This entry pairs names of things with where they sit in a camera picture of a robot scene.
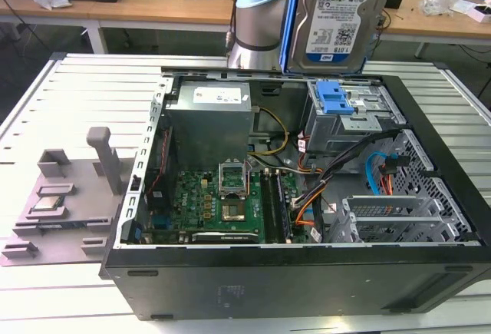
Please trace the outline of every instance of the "table leg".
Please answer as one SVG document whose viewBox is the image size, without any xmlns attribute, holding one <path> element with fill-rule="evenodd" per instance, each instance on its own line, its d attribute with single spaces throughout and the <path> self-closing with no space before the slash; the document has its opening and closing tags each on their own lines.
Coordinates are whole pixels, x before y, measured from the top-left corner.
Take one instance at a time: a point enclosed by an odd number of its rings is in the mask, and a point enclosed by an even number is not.
<svg viewBox="0 0 491 334">
<path fill-rule="evenodd" d="M 414 54 L 414 57 L 416 59 L 421 59 L 421 55 L 424 54 L 424 52 L 428 48 L 428 43 L 427 42 L 421 42 L 420 45 L 417 47 L 416 54 Z"/>
<path fill-rule="evenodd" d="M 107 54 L 106 40 L 99 25 L 88 25 L 87 33 L 91 40 L 92 50 L 95 54 Z"/>
</svg>

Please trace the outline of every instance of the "wooden desk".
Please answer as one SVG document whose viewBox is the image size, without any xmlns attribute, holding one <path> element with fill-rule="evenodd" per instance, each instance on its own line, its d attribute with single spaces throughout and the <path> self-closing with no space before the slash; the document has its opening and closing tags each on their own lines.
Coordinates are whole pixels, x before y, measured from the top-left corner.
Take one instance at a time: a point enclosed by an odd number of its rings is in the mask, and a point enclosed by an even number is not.
<svg viewBox="0 0 491 334">
<path fill-rule="evenodd" d="M 425 15 L 422 0 L 403 0 L 399 9 L 386 9 L 392 21 L 381 36 L 386 41 L 420 42 L 419 58 L 428 43 L 455 45 L 491 45 L 491 25 L 478 23 L 464 14 Z"/>
<path fill-rule="evenodd" d="M 231 0 L 120 0 L 96 2 L 90 18 L 124 21 L 164 21 L 226 25 L 232 14 Z"/>
<path fill-rule="evenodd" d="M 480 24 L 456 12 L 451 17 L 423 15 L 420 1 L 403 0 L 398 10 L 388 9 L 392 22 L 381 39 L 491 45 L 491 25 Z M 85 27 L 94 52 L 99 54 L 107 52 L 102 28 L 225 32 L 232 13 L 231 0 L 120 0 L 117 3 L 75 0 L 72 7 L 52 11 L 32 0 L 8 2 L 27 23 Z M 1 0 L 0 21 L 18 22 Z"/>
<path fill-rule="evenodd" d="M 94 53 L 107 53 L 102 28 L 140 28 L 226 32 L 232 14 L 231 0 L 119 0 L 116 3 L 72 1 L 73 6 L 49 11 L 32 0 L 8 0 L 34 25 L 85 27 Z M 0 21 L 18 23 L 0 0 Z"/>
</svg>

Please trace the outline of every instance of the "hard drive label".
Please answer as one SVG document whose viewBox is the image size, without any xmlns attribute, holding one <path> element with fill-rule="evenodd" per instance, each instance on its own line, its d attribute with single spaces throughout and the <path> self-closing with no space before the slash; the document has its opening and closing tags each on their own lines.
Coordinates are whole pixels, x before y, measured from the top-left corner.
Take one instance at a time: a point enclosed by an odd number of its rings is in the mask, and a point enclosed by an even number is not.
<svg viewBox="0 0 491 334">
<path fill-rule="evenodd" d="M 306 47 L 311 61 L 343 61 L 353 48 L 367 0 L 316 0 Z"/>
</svg>

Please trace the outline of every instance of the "yellow wire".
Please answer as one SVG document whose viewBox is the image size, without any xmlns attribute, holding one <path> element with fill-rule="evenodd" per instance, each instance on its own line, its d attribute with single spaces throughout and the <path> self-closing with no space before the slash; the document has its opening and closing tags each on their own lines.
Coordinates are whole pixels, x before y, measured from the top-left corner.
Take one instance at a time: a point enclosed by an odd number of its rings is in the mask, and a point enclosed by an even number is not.
<svg viewBox="0 0 491 334">
<path fill-rule="evenodd" d="M 273 155 L 273 154 L 276 154 L 286 147 L 286 145 L 288 143 L 288 131 L 287 131 L 285 125 L 283 124 L 283 122 L 272 111 L 270 111 L 269 109 L 266 109 L 265 107 L 259 107 L 259 110 L 265 111 L 266 113 L 268 113 L 272 117 L 274 117 L 274 119 L 276 119 L 276 121 L 279 123 L 279 125 L 282 126 L 283 132 L 285 132 L 285 139 L 283 140 L 282 145 L 275 150 L 269 150 L 269 151 L 263 151 L 263 152 L 248 152 L 248 154 L 249 155 Z"/>
</svg>

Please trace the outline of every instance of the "cpu chip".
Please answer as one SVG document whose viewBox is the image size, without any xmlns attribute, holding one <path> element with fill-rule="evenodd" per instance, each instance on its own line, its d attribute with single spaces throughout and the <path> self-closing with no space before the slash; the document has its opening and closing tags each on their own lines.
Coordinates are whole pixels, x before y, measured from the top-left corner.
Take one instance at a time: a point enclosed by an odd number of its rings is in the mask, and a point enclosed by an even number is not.
<svg viewBox="0 0 491 334">
<path fill-rule="evenodd" d="M 222 202 L 222 221 L 246 221 L 245 211 L 243 202 Z"/>
</svg>

